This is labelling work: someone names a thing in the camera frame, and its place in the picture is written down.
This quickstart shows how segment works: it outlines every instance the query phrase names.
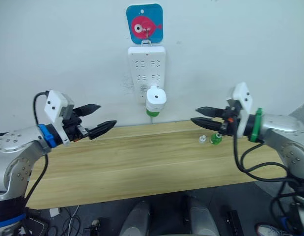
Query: sneaker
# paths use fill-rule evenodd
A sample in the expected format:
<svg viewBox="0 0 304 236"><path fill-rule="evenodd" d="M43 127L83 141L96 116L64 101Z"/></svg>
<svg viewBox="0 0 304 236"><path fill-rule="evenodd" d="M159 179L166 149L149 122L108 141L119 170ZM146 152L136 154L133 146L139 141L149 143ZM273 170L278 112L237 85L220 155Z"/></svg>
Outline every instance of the sneaker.
<svg viewBox="0 0 304 236"><path fill-rule="evenodd" d="M255 226L255 231L258 236L292 236L285 231L267 224L257 224Z"/></svg>

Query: pink fish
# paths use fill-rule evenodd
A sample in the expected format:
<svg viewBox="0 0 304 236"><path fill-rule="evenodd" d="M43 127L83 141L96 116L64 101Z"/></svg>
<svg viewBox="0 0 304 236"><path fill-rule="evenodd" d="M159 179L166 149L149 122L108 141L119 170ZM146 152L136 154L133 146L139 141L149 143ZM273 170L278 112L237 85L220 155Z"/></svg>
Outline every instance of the pink fish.
<svg viewBox="0 0 304 236"><path fill-rule="evenodd" d="M139 39L146 39L146 31L148 36L151 36L156 28L161 29L162 24L156 26L154 22L146 16L137 16L131 23L132 32Z"/></svg>

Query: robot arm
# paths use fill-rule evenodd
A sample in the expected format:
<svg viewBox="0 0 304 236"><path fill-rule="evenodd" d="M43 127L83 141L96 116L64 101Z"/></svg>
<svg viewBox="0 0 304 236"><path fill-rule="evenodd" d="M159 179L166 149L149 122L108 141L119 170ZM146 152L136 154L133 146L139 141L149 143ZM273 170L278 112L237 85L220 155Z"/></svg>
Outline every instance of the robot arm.
<svg viewBox="0 0 304 236"><path fill-rule="evenodd" d="M100 106L85 105L73 109L73 101L65 94L51 90L45 113L51 124L14 130L0 136L0 236L17 235L25 217L25 192L35 162L60 144L89 137L94 139L116 124L115 120L99 124L94 129L81 126L80 117Z"/></svg>
<svg viewBox="0 0 304 236"><path fill-rule="evenodd" d="M207 117L222 118L223 123L203 117L191 118L191 120L203 128L234 136L236 143L235 139L244 135L251 142L266 144L278 152L285 166L283 167L287 170L287 176L263 180L289 183L294 190L292 196L295 200L290 207L289 222L296 232L302 233L304 231L304 125L293 117L262 114L260 108L255 115L249 115L252 98L245 83L240 83L232 89L227 101L230 106L225 109L213 107L196 109ZM249 176L255 177L243 166L238 168Z"/></svg>

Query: wooden table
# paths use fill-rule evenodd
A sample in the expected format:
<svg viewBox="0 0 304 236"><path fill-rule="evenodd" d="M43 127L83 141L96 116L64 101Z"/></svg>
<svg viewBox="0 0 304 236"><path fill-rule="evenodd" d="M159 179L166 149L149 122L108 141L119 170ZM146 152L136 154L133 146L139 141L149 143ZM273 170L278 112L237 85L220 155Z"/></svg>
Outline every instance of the wooden table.
<svg viewBox="0 0 304 236"><path fill-rule="evenodd" d="M213 132L191 121L116 127L90 141L55 148L49 167L28 206L52 208L97 203L152 194L253 181L234 162L232 138L217 145L208 138ZM242 138L239 153L253 146ZM278 161L277 153L261 147L246 158L246 167ZM32 172L29 188L43 168L41 158ZM279 167L254 172L261 177L280 177Z"/></svg>

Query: green ring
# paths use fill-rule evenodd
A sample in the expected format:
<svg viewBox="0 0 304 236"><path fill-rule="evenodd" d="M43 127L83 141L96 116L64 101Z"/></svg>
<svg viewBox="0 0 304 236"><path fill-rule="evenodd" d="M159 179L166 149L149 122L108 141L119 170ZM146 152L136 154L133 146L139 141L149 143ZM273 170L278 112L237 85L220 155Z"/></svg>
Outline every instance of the green ring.
<svg viewBox="0 0 304 236"><path fill-rule="evenodd" d="M254 126L253 126L252 134L250 137L250 141L254 142L254 143L256 141L256 138L259 135L259 130L260 130L260 126L261 126L261 116L262 116L262 108L259 107L255 113Z"/></svg>

